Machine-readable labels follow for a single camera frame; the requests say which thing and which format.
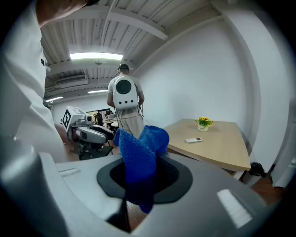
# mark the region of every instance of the black cap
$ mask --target black cap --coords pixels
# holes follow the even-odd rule
[[[100,1],[100,0],[89,0],[85,6],[91,6],[95,3],[97,3],[98,1]]]
[[[118,70],[119,69],[127,69],[128,71],[130,70],[127,64],[120,64]]]

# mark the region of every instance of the black trash bag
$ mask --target black trash bag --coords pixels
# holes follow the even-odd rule
[[[261,177],[266,176],[266,173],[264,172],[262,165],[257,162],[251,163],[251,169],[249,170],[249,174],[254,176],[261,176]]]

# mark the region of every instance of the ceiling light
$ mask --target ceiling light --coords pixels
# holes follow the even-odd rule
[[[53,101],[53,100],[58,100],[58,99],[61,99],[61,98],[63,98],[63,97],[62,97],[62,96],[60,96],[60,97],[52,98],[52,99],[50,99],[50,100],[46,100],[45,102],[50,102],[50,101]]]
[[[73,59],[86,59],[86,58],[106,58],[121,60],[123,55],[121,54],[110,54],[110,53],[98,53],[98,52],[88,52],[88,53],[75,53],[70,54],[70,58]]]
[[[107,90],[100,90],[100,91],[89,91],[88,93],[91,94],[91,93],[98,93],[98,92],[107,92]]]

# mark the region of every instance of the blue cloth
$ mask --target blue cloth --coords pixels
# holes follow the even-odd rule
[[[156,191],[156,156],[166,152],[168,133],[155,126],[145,126],[139,139],[118,129],[113,140],[119,146],[125,165],[127,199],[149,212]]]

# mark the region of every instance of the ceiling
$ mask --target ceiling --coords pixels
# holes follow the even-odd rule
[[[133,72],[165,42],[196,21],[219,15],[210,0],[100,0],[41,28],[47,65],[44,99],[87,95],[106,89],[120,63]],[[71,61],[74,52],[100,51],[123,55],[116,60]],[[85,75],[84,85],[56,81]]]

